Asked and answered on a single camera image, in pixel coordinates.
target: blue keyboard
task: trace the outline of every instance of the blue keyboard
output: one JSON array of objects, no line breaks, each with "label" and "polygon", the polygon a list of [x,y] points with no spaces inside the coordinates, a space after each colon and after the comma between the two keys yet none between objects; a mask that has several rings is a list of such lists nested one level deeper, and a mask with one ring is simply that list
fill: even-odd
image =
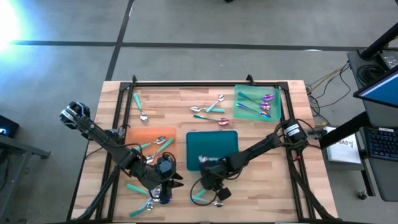
[{"label": "blue keyboard", "polygon": [[370,157],[398,161],[398,132],[366,128]]}]

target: concrete floor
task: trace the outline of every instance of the concrete floor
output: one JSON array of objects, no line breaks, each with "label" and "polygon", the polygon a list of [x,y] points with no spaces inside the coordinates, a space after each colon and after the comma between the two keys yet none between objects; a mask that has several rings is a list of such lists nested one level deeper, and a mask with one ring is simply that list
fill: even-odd
[{"label": "concrete floor", "polygon": [[[13,3],[20,40],[115,42],[128,0],[41,0]],[[393,0],[136,0],[125,42],[365,47],[398,20]],[[13,45],[0,51],[0,114],[21,124],[18,140],[52,151],[33,159],[12,206],[29,223],[66,219],[87,141],[58,115],[72,100],[95,114],[114,47]],[[302,79],[306,83],[345,64],[346,52],[298,50],[148,49],[123,47],[112,80]],[[352,73],[344,79],[355,91]],[[320,104],[346,91],[333,81]],[[364,110],[348,95],[322,110],[339,125]],[[356,199],[358,171],[328,170],[339,217],[397,223],[398,203]]]}]

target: wooden table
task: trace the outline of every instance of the wooden table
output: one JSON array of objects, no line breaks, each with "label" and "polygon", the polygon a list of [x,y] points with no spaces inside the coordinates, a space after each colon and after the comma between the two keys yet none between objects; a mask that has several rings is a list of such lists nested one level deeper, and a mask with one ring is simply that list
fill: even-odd
[{"label": "wooden table", "polygon": [[[287,81],[296,118],[314,125],[310,105],[302,80]],[[99,99],[95,122],[104,129],[110,129],[113,122],[120,82],[104,82]],[[131,105],[129,124],[134,128],[176,127],[177,128],[177,172],[183,176],[183,187],[173,189],[172,201],[156,206],[153,211],[144,212],[130,218],[129,213],[137,210],[147,199],[144,195],[126,189],[126,184],[141,186],[135,178],[120,175],[118,196],[114,210],[114,222],[293,222],[297,214],[292,194],[292,186],[285,149],[271,150],[245,167],[240,178],[224,181],[232,191],[232,196],[224,201],[223,208],[212,205],[199,207],[190,203],[189,190],[199,177],[198,172],[186,168],[185,135],[190,131],[214,131],[233,129],[238,132],[239,150],[243,151],[271,133],[278,123],[233,119],[232,87],[134,87],[134,93],[140,96],[144,111],[149,115],[148,123],[139,119],[139,110],[135,102]],[[226,96],[219,106],[226,110],[225,117],[231,119],[228,127],[216,123],[192,118],[189,106],[210,106],[219,94]],[[285,96],[282,95],[284,107]],[[90,142],[87,153],[99,148]],[[72,218],[81,215],[98,193],[103,176],[106,151],[93,154],[85,161],[80,184],[73,208]],[[337,217],[335,203],[330,189],[322,152],[314,147],[304,150],[305,165],[311,191],[330,214]],[[300,191],[304,214],[307,214],[304,194]]]}]

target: orange cutting board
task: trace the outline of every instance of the orange cutting board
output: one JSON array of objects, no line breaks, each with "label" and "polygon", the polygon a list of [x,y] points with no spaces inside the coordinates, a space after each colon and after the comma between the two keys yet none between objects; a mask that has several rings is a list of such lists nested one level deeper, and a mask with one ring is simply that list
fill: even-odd
[{"label": "orange cutting board", "polygon": [[[148,142],[154,142],[158,137],[161,136],[166,136],[167,138],[164,143],[166,143],[170,138],[174,138],[174,141],[165,149],[163,149],[162,152],[158,153],[158,155],[155,156],[155,162],[157,161],[158,157],[162,156],[163,152],[171,152],[177,158],[177,155],[175,153],[177,147],[177,130],[175,128],[130,128],[127,130],[126,144],[145,144]],[[163,144],[152,143],[150,146],[143,148],[142,153],[145,156],[152,155],[156,152],[156,150],[162,147]]]}]

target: black desk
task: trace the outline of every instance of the black desk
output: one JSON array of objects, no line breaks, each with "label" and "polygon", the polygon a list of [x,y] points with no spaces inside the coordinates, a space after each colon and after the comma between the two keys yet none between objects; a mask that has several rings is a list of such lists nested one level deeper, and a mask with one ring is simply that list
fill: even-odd
[{"label": "black desk", "polygon": [[[362,84],[356,77],[357,70],[362,65],[376,64],[376,61],[364,61],[359,57],[358,52],[349,52],[348,59],[350,67],[353,71],[354,78],[358,88],[362,87]],[[363,126],[374,126],[383,128],[396,128],[398,127],[398,109],[390,106],[384,106],[370,101],[363,100],[366,112],[359,114],[357,117],[343,124],[339,131],[333,133],[326,139],[321,140],[321,147],[325,147],[335,142],[335,140],[345,138],[350,134],[358,131]],[[360,129],[361,135],[364,139],[364,133]],[[369,158],[369,163],[372,167],[374,178],[376,180],[377,187],[381,198],[388,202],[398,202],[398,162],[385,161],[380,159]],[[364,176],[366,188],[371,186],[371,182],[367,182]]]}]

